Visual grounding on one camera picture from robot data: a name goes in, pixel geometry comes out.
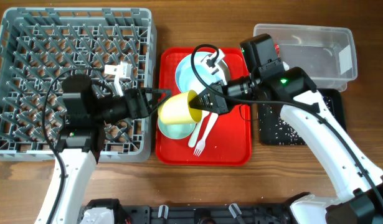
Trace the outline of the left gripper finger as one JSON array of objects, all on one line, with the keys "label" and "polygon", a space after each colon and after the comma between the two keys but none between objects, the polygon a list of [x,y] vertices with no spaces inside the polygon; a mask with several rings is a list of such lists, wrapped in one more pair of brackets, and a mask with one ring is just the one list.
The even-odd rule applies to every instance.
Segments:
[{"label": "left gripper finger", "polygon": [[151,110],[150,114],[153,114],[158,111],[158,108],[162,106],[170,97],[170,93],[152,93],[152,98],[148,101],[149,108]]},{"label": "left gripper finger", "polygon": [[164,95],[164,96],[172,96],[172,91],[170,89],[160,89],[160,88],[145,88],[146,93],[150,93],[152,95]]}]

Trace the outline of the rice and peanut shell waste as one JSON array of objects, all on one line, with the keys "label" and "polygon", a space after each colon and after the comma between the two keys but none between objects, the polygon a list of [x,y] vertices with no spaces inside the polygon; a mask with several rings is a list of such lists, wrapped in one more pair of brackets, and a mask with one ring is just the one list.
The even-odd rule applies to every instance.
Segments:
[{"label": "rice and peanut shell waste", "polygon": [[305,145],[304,140],[269,105],[258,107],[260,141],[265,145]]}]

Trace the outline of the yellow cup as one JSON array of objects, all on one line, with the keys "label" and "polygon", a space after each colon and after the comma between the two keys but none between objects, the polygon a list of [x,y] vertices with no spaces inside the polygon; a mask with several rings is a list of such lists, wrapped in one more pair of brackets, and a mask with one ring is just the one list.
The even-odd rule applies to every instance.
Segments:
[{"label": "yellow cup", "polygon": [[164,124],[194,124],[202,119],[202,111],[191,108],[189,103],[197,96],[194,90],[170,97],[158,108],[158,116]]}]

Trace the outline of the light blue plate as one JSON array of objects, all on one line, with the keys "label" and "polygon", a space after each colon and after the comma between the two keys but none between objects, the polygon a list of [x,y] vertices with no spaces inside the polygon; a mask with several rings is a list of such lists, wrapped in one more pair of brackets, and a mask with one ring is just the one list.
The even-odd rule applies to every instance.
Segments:
[{"label": "light blue plate", "polygon": [[[215,75],[211,75],[202,65],[201,60],[206,56],[212,54],[210,52],[197,52],[194,60],[195,67],[199,76],[205,83],[210,85],[218,81],[223,81],[226,85],[231,80],[230,70],[227,64],[224,62],[224,72],[217,72]],[[197,94],[205,89],[205,86],[197,79],[191,68],[191,54],[185,56],[178,64],[175,71],[175,81],[177,88],[181,93],[189,90],[194,90]]]}]

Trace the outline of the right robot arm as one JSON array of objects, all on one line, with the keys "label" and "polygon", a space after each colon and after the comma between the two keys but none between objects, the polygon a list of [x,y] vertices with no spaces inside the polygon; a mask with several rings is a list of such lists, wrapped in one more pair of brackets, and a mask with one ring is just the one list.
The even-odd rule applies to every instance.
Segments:
[{"label": "right robot arm", "polygon": [[285,69],[268,34],[240,44],[249,76],[207,84],[190,107],[227,114],[236,105],[277,106],[280,117],[323,166],[335,198],[308,194],[290,205],[297,223],[383,223],[383,170],[371,162],[335,120],[313,80]]}]

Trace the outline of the red snack wrapper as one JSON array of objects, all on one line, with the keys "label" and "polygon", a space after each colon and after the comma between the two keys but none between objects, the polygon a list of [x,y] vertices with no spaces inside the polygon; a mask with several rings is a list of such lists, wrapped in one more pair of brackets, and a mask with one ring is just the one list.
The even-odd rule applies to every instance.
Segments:
[{"label": "red snack wrapper", "polygon": [[278,57],[280,57],[280,48],[279,48],[279,45],[278,44],[274,44],[275,46],[275,50],[276,50],[276,53],[278,55]]}]

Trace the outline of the white plastic spoon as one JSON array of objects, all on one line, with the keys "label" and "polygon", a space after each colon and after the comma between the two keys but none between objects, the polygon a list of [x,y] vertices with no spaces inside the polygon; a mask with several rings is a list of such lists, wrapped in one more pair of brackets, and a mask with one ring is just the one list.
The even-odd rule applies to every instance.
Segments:
[{"label": "white plastic spoon", "polygon": [[190,148],[193,148],[195,145],[196,145],[196,142],[197,142],[197,138],[199,136],[199,132],[201,130],[201,126],[202,126],[202,123],[203,123],[203,120],[204,118],[206,118],[207,116],[209,115],[209,112],[208,111],[203,111],[202,112],[202,118],[201,120],[196,124],[196,127],[194,128],[192,134],[191,134],[191,137],[189,139],[189,142],[188,142],[188,147]]}]

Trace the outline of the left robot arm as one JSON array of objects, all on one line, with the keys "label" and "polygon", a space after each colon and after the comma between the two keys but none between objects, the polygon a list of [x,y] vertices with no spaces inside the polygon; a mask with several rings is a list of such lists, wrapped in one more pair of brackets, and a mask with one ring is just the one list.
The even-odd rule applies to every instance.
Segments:
[{"label": "left robot arm", "polygon": [[36,223],[77,222],[105,144],[105,125],[147,118],[172,95],[168,89],[131,88],[123,96],[98,98],[92,88],[98,84],[86,74],[72,75],[62,82],[67,113],[56,144],[47,143],[55,156],[55,167]]}]

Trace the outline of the white plastic fork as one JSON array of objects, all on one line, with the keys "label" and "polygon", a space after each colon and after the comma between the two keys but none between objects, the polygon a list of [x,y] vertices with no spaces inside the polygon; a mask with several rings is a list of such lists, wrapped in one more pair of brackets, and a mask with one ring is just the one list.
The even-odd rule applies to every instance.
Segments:
[{"label": "white plastic fork", "polygon": [[218,117],[219,117],[219,115],[217,113],[212,113],[210,115],[210,118],[208,120],[204,134],[202,135],[202,138],[196,144],[196,148],[194,150],[195,156],[199,157],[202,154],[202,152],[206,146],[206,139],[207,139],[208,135],[210,134],[212,128],[214,127],[215,122],[217,121]]}]

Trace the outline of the green bowl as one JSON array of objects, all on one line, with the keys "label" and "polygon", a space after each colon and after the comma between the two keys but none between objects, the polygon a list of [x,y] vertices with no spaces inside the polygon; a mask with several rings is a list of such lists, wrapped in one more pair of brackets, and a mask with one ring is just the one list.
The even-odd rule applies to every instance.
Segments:
[{"label": "green bowl", "polygon": [[196,124],[164,124],[158,118],[158,128],[160,132],[169,139],[184,139],[192,134]]}]

